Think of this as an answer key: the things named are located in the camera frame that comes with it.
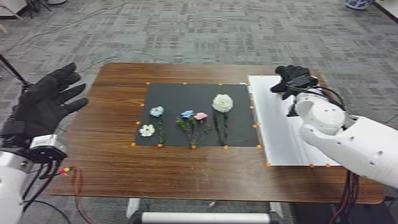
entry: blue flower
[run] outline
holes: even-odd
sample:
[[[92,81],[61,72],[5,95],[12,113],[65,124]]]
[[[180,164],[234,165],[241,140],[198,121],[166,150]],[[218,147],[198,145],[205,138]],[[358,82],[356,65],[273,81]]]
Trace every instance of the blue flower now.
[[[186,111],[180,113],[180,117],[182,117],[182,118],[189,118],[193,115],[195,115],[193,110],[186,110]]]

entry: white flower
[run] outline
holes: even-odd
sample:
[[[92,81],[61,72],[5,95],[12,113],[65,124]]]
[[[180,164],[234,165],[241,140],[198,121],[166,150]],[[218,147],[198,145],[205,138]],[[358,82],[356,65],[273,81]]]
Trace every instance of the white flower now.
[[[164,112],[164,109],[161,106],[157,106],[157,107],[152,107],[148,114],[152,115],[152,117],[159,117],[163,112]]]
[[[218,94],[212,99],[212,108],[221,113],[232,109],[232,99],[227,94]]]
[[[140,136],[141,137],[150,137],[152,136],[152,133],[154,133],[154,127],[152,125],[141,125],[141,128],[140,128]]]

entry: gray carpet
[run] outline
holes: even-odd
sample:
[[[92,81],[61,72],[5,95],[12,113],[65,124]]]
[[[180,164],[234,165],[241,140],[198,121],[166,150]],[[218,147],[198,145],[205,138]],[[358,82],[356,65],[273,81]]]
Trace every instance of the gray carpet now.
[[[115,7],[122,3],[69,0],[33,20],[0,21],[10,32],[0,33],[0,52],[29,81],[72,61],[88,83],[109,61],[296,64],[323,71],[353,114],[379,122],[398,114],[398,26],[372,7],[353,12],[342,0],[129,0]],[[1,122],[19,84],[1,68],[0,75]],[[398,128],[398,119],[388,125]],[[83,223],[70,198],[44,199],[67,211],[72,223]],[[83,203],[101,223],[124,223],[125,199],[90,198]],[[205,209],[204,202],[141,203],[156,211]],[[241,212],[268,210],[266,203],[220,206]],[[33,209],[24,223],[60,223],[47,208]]]

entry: robotic hand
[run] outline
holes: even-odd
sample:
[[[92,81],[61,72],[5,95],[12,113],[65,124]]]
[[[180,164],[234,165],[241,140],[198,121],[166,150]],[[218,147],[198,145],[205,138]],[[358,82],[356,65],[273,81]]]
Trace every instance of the robotic hand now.
[[[305,143],[358,176],[398,188],[398,131],[365,117],[347,115],[301,67],[278,67],[275,72],[282,81],[269,91],[294,95],[291,111],[303,121]]]
[[[65,158],[61,144],[53,135],[58,122],[88,103],[86,98],[65,104],[83,92],[85,84],[69,88],[79,80],[74,72],[76,65],[69,64],[54,70],[38,82],[21,92],[19,103],[1,129],[0,147],[0,222],[17,223],[21,212],[29,202],[22,204],[21,188],[33,164],[45,164],[42,179],[49,184]]]

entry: white paper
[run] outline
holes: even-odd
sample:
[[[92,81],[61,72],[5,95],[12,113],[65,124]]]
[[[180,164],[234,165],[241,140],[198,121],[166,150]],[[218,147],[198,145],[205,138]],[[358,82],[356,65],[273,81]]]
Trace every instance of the white paper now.
[[[253,97],[255,116],[264,144],[266,159],[271,166],[339,166],[321,151],[307,145],[300,136],[300,117],[285,117],[292,96],[282,100],[280,95],[269,92],[278,83],[278,76],[248,76],[250,93]]]

